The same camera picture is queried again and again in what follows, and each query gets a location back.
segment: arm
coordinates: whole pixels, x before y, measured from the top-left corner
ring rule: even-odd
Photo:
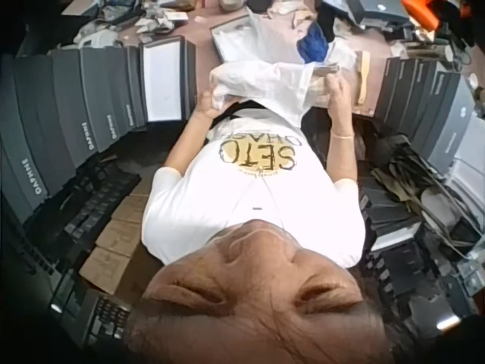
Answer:
[[[199,154],[204,145],[205,135],[212,125],[212,121],[221,115],[236,100],[224,104],[221,110],[212,107],[212,92],[206,91],[200,95],[199,101],[187,125],[183,129],[175,146],[168,154],[165,167],[171,167],[184,175],[193,159]]]
[[[165,167],[171,167],[184,175],[190,162],[199,154],[204,145],[205,135],[212,125],[212,119],[194,112],[183,129],[175,146],[168,154]]]
[[[327,173],[336,183],[338,180],[357,181],[352,106],[348,83],[336,75],[327,75],[326,86],[330,91],[328,113],[332,119]]]

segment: wooden stick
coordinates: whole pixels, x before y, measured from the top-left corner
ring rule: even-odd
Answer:
[[[358,93],[357,105],[363,105],[367,97],[367,78],[371,69],[371,54],[367,51],[362,51],[359,54],[359,58],[358,72],[361,75],[361,89]]]

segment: white plastic bag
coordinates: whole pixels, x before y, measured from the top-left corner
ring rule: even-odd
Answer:
[[[314,103],[313,97],[307,97],[314,67],[315,63],[227,62],[211,72],[214,107],[220,109],[229,95],[240,96],[300,127],[303,115]]]

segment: white t-shirt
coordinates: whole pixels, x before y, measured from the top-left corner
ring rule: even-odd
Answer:
[[[357,264],[365,239],[357,184],[333,184],[301,130],[271,111],[236,114],[209,133],[184,177],[156,172],[142,227],[150,253],[170,264],[257,218],[344,268]]]

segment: closed eye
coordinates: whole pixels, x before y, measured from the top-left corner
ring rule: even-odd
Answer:
[[[337,288],[340,288],[338,284],[327,284],[327,285],[319,285],[319,286],[312,286],[310,288],[306,288],[301,293],[299,293],[299,295],[296,297],[295,304],[298,306],[299,304],[305,303],[310,300],[314,300]]]
[[[353,294],[338,284],[313,286],[304,289],[296,298],[295,306],[304,315],[348,312],[360,303]]]
[[[307,290],[304,290],[302,294],[300,294],[299,301],[305,302],[305,301],[313,300],[314,298],[317,298],[322,294],[329,293],[338,287],[339,286],[336,286],[336,285],[311,287]]]
[[[218,304],[218,303],[222,303],[224,301],[216,293],[211,292],[210,290],[206,290],[206,289],[201,288],[201,287],[196,287],[196,286],[192,286],[192,285],[185,284],[185,283],[181,284],[179,281],[175,281],[174,283],[172,283],[172,285],[177,286],[177,287],[181,287],[185,290],[188,290],[192,293],[195,293],[195,294],[197,294],[198,296],[200,296],[201,298],[203,298],[204,300],[206,300],[210,303]]]

